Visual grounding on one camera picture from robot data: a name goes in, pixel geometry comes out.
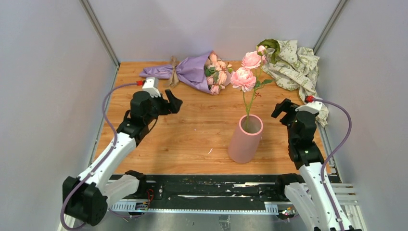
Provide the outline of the beige ribbon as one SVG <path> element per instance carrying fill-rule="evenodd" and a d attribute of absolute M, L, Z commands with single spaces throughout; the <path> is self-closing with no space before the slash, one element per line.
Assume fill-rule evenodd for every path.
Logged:
<path fill-rule="evenodd" d="M 177 75 L 177 66 L 179 62 L 175 56 L 171 56 L 170 64 L 172 65 L 172 72 L 171 72 L 169 79 L 165 83 L 166 88 L 174 88 L 179 83 L 179 79 Z"/>

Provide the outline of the purple flower bouquet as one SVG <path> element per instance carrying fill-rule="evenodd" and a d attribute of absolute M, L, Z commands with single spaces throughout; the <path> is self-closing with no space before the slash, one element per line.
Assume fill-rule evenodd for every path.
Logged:
<path fill-rule="evenodd" d="M 185 58 L 177 66 L 179 83 L 211 95 L 220 94 L 230 84 L 233 71 L 232 64 L 224 62 L 214 51 Z M 172 65 L 169 63 L 144 68 L 140 77 L 155 77 L 167 81 L 171 72 Z"/>

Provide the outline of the pink cylindrical vase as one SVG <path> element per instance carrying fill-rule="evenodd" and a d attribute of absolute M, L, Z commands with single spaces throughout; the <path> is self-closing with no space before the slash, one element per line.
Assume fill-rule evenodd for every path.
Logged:
<path fill-rule="evenodd" d="M 263 129 L 260 117 L 250 114 L 247 119 L 247 116 L 242 116 L 228 146 L 230 159 L 241 164 L 250 162 L 258 149 Z"/>

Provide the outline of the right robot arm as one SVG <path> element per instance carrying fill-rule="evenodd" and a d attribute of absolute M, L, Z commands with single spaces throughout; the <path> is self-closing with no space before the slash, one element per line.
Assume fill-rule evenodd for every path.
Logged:
<path fill-rule="evenodd" d="M 299 171 L 279 175 L 275 195 L 289 200 L 311 231 L 355 231 L 331 186 L 325 169 L 328 160 L 314 142 L 323 100 L 313 96 L 306 100 L 307 104 L 297 105 L 284 99 L 271 114 L 273 118 L 285 114 L 280 122 L 287 128 L 289 157 Z"/>

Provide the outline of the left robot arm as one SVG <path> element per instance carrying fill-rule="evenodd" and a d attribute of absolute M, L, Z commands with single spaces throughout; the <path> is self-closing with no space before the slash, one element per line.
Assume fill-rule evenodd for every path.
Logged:
<path fill-rule="evenodd" d="M 67 177 L 63 182 L 63 205 L 60 213 L 61 224 L 71 228 L 64 217 L 71 216 L 83 225 L 98 225 L 111 207 L 121 199 L 132 195 L 141 199 L 148 194 L 147 177 L 143 173 L 129 170 L 119 179 L 109 179 L 129 153 L 134 151 L 150 133 L 159 116 L 177 114 L 183 101 L 176 98 L 171 90 L 151 96 L 146 91 L 137 91 L 130 101 L 122 123 L 114 128 L 114 137 L 97 159 L 77 177 Z"/>

